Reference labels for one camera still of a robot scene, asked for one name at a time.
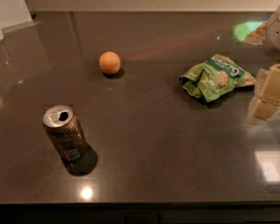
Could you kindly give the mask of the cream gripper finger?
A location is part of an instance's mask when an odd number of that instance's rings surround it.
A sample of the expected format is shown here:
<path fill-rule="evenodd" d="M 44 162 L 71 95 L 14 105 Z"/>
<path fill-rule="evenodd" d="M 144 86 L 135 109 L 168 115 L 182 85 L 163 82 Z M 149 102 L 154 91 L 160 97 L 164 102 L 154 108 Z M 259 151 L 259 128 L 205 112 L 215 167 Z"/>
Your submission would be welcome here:
<path fill-rule="evenodd" d="M 260 68 L 254 97 L 250 103 L 250 114 L 253 118 L 268 120 L 280 107 L 280 63 L 269 69 Z"/>

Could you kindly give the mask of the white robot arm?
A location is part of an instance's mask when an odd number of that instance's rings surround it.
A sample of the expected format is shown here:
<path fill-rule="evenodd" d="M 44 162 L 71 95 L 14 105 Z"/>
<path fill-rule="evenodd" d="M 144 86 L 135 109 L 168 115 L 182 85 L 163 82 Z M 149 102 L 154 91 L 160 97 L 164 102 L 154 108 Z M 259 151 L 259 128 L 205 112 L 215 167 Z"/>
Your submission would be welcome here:
<path fill-rule="evenodd" d="M 264 52 L 274 61 L 268 70 L 260 69 L 248 115 L 254 123 L 270 119 L 280 107 L 280 6 L 268 20 Z"/>

